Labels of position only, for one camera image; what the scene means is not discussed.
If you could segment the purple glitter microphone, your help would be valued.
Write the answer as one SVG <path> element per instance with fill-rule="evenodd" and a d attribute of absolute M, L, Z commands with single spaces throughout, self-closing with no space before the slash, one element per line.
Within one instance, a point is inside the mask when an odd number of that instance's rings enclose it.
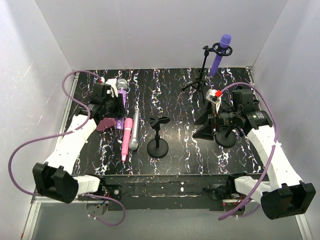
<path fill-rule="evenodd" d="M 125 79 L 120 78 L 117 81 L 116 87 L 117 87 L 118 97 L 121 99 L 121 108 L 120 108 L 121 117 L 117 118 L 116 120 L 116 129 L 123 130 L 124 123 L 125 123 L 128 82 Z"/>

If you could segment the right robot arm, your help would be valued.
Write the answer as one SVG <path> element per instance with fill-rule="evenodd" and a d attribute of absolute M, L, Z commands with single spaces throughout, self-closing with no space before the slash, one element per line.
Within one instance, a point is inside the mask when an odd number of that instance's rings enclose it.
<path fill-rule="evenodd" d="M 243 199 L 237 206 L 219 217 L 224 220 L 236 215 L 250 201 L 257 202 L 270 220 L 304 214 L 316 195 L 312 183 L 305 183 L 296 173 L 278 141 L 278 127 L 269 110 L 257 110 L 252 85 L 239 83 L 232 92 L 233 105 L 223 110 L 223 91 L 209 89 L 205 112 L 195 121 L 201 128 L 193 134 L 195 139 L 213 140 L 219 146 L 231 148 L 237 137 L 246 136 L 253 144 L 263 163 L 259 179 L 247 173 L 228 176 L 224 186 L 209 189 L 219 197 L 238 194 Z"/>

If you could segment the silver microphone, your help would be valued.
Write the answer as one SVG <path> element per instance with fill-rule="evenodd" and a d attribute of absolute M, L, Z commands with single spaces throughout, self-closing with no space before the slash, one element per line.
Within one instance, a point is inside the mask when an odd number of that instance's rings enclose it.
<path fill-rule="evenodd" d="M 130 136 L 129 145 L 128 145 L 128 147 L 131 151 L 135 151 L 138 149 L 139 129 L 140 129 L 140 111 L 138 109 L 136 109 L 134 112 L 134 116 L 133 116 L 131 136 Z"/>

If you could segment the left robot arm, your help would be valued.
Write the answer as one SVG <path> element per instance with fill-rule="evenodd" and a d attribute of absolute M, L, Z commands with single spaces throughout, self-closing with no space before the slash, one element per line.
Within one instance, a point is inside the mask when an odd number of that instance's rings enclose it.
<path fill-rule="evenodd" d="M 96 193 L 100 179 L 94 175 L 73 176 L 74 164 L 94 131 L 105 131 L 116 126 L 124 116 L 123 94 L 127 82 L 108 79 L 106 83 L 94 83 L 87 111 L 81 107 L 72 117 L 65 135 L 44 163 L 36 163 L 32 169 L 37 192 L 60 202 L 71 203 L 78 195 Z"/>

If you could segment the round base stand with scissor clamp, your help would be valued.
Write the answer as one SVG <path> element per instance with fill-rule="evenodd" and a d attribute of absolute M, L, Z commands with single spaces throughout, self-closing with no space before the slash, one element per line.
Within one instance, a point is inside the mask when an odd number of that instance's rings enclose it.
<path fill-rule="evenodd" d="M 220 127 L 219 131 L 215 133 L 214 139 L 215 142 L 224 148 L 231 148 L 237 142 L 237 135 L 234 132 L 234 129 L 237 130 L 238 135 L 242 138 L 244 136 L 243 131 L 237 125 L 230 125 L 229 127 Z"/>

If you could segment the round base stand with clip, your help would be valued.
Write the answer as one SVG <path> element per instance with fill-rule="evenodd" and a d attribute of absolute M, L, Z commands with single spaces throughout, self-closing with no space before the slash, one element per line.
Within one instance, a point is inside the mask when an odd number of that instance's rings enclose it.
<path fill-rule="evenodd" d="M 162 116 L 158 119 L 150 117 L 150 126 L 155 130 L 155 136 L 147 144 L 147 153 L 152 158 L 163 158 L 169 151 L 169 145 L 166 140 L 160 137 L 161 124 L 167 124 L 170 118 Z"/>

